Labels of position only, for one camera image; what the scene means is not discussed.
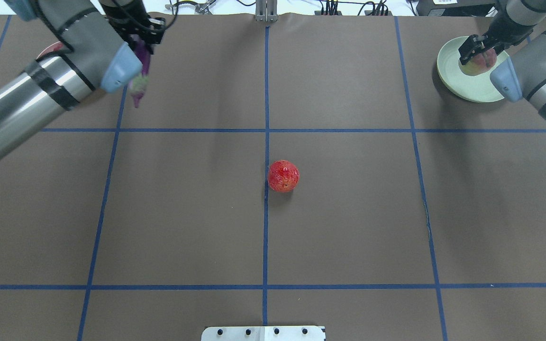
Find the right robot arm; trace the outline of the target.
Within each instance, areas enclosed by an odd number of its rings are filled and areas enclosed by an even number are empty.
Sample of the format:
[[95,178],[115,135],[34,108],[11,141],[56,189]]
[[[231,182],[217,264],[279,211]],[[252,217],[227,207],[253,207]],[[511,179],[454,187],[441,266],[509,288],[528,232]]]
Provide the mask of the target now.
[[546,18],[546,0],[499,0],[497,13],[481,36],[471,35],[458,48],[462,72],[491,71],[492,85],[507,100],[526,99],[546,121],[546,30],[507,60],[497,56],[522,43]]

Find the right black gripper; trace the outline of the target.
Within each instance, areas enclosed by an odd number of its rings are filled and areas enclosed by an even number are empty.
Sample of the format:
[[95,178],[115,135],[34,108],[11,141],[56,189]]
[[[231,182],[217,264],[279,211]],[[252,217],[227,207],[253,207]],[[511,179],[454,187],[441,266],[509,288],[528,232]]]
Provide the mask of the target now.
[[495,37],[489,37],[487,35],[471,35],[458,48],[459,62],[463,65],[466,64],[473,56],[481,54],[490,48],[494,48],[496,54],[499,55],[507,48],[507,44],[501,42]]

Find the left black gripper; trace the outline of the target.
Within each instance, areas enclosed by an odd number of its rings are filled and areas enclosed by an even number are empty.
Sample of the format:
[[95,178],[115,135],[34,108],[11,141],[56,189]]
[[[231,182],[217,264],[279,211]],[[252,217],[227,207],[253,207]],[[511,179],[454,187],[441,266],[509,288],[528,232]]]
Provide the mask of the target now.
[[139,37],[147,45],[159,45],[166,31],[166,20],[152,17],[142,0],[101,0],[108,23],[125,41]]

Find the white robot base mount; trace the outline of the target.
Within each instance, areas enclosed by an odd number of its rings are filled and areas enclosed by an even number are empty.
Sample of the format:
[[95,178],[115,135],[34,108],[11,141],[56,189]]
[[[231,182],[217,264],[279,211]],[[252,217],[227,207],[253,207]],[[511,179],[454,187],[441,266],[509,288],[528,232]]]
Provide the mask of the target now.
[[202,341],[325,341],[325,327],[315,325],[213,326],[204,329]]

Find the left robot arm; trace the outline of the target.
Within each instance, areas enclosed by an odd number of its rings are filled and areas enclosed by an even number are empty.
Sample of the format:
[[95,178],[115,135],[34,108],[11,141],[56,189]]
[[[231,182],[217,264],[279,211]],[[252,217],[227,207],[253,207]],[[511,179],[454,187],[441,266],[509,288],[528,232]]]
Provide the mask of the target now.
[[173,25],[141,0],[8,0],[23,21],[39,19],[62,47],[29,63],[0,89],[0,160],[96,90],[113,93],[143,71]]

